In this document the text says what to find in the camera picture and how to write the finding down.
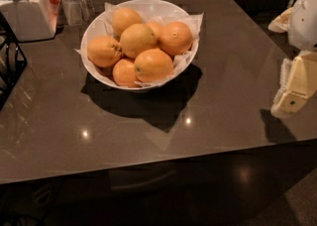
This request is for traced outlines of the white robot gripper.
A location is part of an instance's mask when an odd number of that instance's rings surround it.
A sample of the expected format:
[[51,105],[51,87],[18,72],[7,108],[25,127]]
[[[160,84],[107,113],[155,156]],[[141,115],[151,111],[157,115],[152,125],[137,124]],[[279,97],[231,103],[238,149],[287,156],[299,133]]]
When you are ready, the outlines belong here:
[[280,88],[270,108],[274,117],[286,118],[299,112],[317,92],[317,0],[296,0],[292,8],[269,23],[268,29],[288,31],[289,43],[301,50],[294,59],[283,60]]

